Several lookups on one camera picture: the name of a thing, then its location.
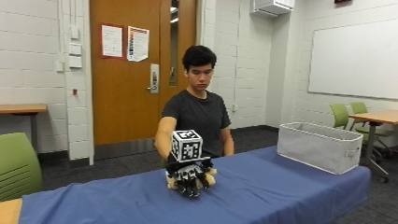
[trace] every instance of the blue tablecloth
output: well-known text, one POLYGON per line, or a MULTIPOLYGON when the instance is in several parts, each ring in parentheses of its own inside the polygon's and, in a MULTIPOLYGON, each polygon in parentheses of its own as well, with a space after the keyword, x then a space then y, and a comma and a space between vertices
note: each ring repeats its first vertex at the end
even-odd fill
POLYGON ((215 160, 197 199, 167 188, 164 170, 72 184, 23 198, 20 223, 331 223, 367 200, 370 170, 332 175, 263 148, 215 160))

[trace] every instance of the wooden desk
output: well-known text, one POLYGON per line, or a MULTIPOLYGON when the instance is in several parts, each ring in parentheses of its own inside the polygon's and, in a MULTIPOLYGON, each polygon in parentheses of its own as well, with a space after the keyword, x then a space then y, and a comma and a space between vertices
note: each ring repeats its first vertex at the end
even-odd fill
POLYGON ((30 116, 31 125, 31 141, 35 150, 39 150, 38 146, 38 118, 39 113, 47 112, 47 105, 0 105, 0 114, 12 114, 16 116, 30 116))
POLYGON ((23 199, 0 203, 0 224, 18 224, 23 207, 23 199))
POLYGON ((367 114, 355 114, 355 115, 351 115, 351 118, 365 119, 370 122, 369 142, 372 144, 368 145, 365 164, 370 167, 370 169, 380 176, 382 176, 381 181, 388 183, 389 182, 389 173, 372 159, 373 142, 374 142, 376 126, 380 126, 384 123, 392 124, 392 125, 398 124, 398 110, 388 110, 388 111, 380 111, 380 112, 373 112, 373 113, 367 113, 367 114))

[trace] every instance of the short black hair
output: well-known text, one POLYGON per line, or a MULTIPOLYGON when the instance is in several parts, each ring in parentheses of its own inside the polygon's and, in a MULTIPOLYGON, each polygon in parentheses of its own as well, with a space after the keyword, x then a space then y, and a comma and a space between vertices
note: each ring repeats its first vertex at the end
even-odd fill
POLYGON ((216 53, 203 45, 191 46, 185 51, 183 57, 184 69, 188 72, 189 66, 204 66, 207 64, 212 64, 212 68, 215 68, 217 62, 216 53))

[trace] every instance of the air conditioning unit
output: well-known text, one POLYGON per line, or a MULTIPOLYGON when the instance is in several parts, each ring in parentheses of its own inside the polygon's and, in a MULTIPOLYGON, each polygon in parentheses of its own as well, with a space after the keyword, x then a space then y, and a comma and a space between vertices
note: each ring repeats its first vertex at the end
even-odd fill
POLYGON ((295 0, 251 0, 251 13, 267 17, 292 12, 295 0))

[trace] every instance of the man's right arm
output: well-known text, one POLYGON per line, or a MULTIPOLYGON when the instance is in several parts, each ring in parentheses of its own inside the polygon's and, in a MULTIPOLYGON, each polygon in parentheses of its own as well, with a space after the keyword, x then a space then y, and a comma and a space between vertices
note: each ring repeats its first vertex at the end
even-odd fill
POLYGON ((172 134, 176 130, 176 125, 177 120, 173 117, 162 118, 155 146, 166 160, 172 150, 172 134))

